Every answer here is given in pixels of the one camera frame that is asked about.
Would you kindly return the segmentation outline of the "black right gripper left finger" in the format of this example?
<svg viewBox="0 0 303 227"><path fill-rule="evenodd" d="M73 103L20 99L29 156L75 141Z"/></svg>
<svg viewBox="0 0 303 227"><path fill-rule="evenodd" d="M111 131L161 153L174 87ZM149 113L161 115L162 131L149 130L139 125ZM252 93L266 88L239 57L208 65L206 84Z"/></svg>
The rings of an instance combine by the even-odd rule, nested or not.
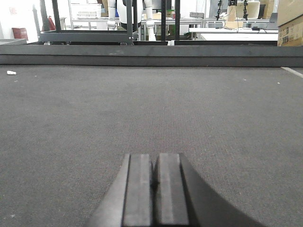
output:
<svg viewBox="0 0 303 227"><path fill-rule="evenodd" d="M148 154L127 154L86 227L152 226L152 167Z"/></svg>

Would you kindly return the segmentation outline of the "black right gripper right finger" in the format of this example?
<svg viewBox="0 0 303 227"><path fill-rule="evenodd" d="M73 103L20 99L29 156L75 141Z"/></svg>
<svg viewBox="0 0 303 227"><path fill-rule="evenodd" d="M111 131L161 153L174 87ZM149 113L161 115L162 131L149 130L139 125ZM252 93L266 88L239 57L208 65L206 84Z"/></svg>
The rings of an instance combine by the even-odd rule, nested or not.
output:
<svg viewBox="0 0 303 227"><path fill-rule="evenodd" d="M157 227L262 226L220 196L197 173L184 154L159 154L155 179Z"/></svg>

